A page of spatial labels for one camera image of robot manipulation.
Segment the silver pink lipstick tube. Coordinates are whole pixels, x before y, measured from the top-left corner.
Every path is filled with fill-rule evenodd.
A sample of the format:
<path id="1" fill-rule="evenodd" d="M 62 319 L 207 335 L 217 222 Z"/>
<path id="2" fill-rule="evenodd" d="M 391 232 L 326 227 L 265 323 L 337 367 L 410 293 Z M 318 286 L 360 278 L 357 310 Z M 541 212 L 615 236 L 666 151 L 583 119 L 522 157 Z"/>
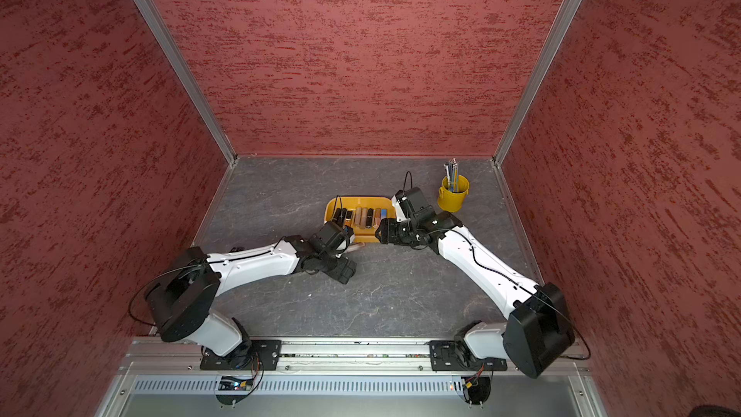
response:
<path id="1" fill-rule="evenodd" d="M 362 220 L 362 208 L 357 208 L 355 210 L 354 218 L 353 218 L 353 226 L 355 228 L 359 228 L 361 226 L 361 220 Z"/>

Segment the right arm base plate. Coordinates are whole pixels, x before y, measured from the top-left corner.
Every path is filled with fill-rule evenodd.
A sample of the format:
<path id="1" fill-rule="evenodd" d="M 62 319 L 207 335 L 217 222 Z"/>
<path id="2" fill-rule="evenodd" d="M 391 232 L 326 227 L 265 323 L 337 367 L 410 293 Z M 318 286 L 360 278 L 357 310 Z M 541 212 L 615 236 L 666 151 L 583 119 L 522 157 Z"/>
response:
<path id="1" fill-rule="evenodd" d="M 430 365 L 435 372 L 505 372 L 507 361 L 499 358 L 480 359 L 462 342 L 433 340 L 428 343 Z"/>

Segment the black lipstick with gold band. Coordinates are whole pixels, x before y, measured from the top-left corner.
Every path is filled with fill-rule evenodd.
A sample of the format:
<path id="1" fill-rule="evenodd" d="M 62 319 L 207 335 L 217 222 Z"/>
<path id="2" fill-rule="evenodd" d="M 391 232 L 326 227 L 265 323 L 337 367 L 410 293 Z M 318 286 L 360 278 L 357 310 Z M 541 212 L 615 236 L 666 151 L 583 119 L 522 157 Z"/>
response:
<path id="1" fill-rule="evenodd" d="M 333 221 L 333 222 L 334 222 L 335 224 L 338 224 L 338 225 L 340 225 L 340 224 L 341 224 L 341 220 L 342 220 L 342 210 L 341 210 L 340 208 L 338 208 L 338 209 L 337 209 L 337 210 L 335 210 L 335 212 L 333 213 L 333 218 L 332 218 L 332 221 Z"/>

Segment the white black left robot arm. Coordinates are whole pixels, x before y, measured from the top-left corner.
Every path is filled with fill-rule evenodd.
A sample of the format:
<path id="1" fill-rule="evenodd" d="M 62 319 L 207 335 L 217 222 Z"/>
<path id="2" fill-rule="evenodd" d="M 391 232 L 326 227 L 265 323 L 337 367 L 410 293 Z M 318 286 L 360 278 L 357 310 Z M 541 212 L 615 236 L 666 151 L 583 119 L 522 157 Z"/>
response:
<path id="1" fill-rule="evenodd" d="M 268 246 L 231 253 L 206 254 L 187 249 L 173 268 L 145 290 L 152 320 L 164 343 L 187 341 L 220 357 L 245 355 L 251 341 L 239 322 L 213 306 L 221 295 L 270 277 L 322 272 L 345 284 L 355 262 L 345 256 L 353 237 L 341 232 L 283 237 Z"/>

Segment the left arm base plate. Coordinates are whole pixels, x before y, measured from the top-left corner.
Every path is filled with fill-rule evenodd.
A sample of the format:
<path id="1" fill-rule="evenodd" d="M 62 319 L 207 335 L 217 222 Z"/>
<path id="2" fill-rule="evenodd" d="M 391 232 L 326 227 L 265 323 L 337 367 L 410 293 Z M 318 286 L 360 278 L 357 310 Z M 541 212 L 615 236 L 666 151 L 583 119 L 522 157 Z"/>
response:
<path id="1" fill-rule="evenodd" d="M 248 346 L 240 345 L 226 356 L 219 356 L 202 347 L 202 371 L 273 372 L 281 357 L 281 340 L 251 340 Z"/>

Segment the gold lipstick tube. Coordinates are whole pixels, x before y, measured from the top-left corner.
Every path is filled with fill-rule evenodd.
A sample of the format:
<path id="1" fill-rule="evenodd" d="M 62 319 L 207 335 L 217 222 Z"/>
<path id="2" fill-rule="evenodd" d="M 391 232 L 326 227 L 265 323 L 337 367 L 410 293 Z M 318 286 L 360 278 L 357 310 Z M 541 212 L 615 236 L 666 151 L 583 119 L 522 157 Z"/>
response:
<path id="1" fill-rule="evenodd" d="M 368 210 L 369 210 L 368 208 L 362 208 L 362 210 L 361 210 L 360 220 L 359 220 L 359 227 L 361 229 L 366 229 L 367 228 Z"/>

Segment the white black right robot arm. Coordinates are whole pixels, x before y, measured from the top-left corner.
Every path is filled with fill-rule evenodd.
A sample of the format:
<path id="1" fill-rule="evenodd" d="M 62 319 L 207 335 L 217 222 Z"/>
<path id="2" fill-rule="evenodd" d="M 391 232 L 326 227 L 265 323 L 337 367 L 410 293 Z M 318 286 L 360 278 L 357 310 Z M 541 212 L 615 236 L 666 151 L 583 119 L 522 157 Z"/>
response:
<path id="1" fill-rule="evenodd" d="M 561 290 L 505 264 L 449 212 L 427 221 L 384 218 L 376 238 L 383 244 L 430 249 L 467 275 L 506 319 L 503 324 L 474 322 L 457 333 L 455 355 L 461 366 L 509 360 L 523 375 L 538 378 L 573 345 L 575 328 Z"/>

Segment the black lipstick short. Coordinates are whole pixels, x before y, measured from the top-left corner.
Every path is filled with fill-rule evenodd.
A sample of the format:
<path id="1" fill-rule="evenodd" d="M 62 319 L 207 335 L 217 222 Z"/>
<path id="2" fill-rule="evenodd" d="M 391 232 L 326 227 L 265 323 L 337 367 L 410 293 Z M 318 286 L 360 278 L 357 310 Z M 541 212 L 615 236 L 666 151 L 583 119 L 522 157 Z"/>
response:
<path id="1" fill-rule="evenodd" d="M 342 208 L 337 219 L 337 223 L 343 227 L 345 226 L 345 220 L 347 219 L 347 208 Z"/>

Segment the pink nude lip gloss tube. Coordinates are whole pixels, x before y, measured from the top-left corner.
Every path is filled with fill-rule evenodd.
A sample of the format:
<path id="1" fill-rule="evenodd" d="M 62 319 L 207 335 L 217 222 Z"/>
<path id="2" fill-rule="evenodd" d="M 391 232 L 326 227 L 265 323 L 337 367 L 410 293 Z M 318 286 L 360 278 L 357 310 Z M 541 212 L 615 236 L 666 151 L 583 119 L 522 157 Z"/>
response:
<path id="1" fill-rule="evenodd" d="M 345 252 L 352 253 L 352 252 L 363 249 L 365 246 L 366 246 L 365 243 L 355 243 L 351 245 Z"/>

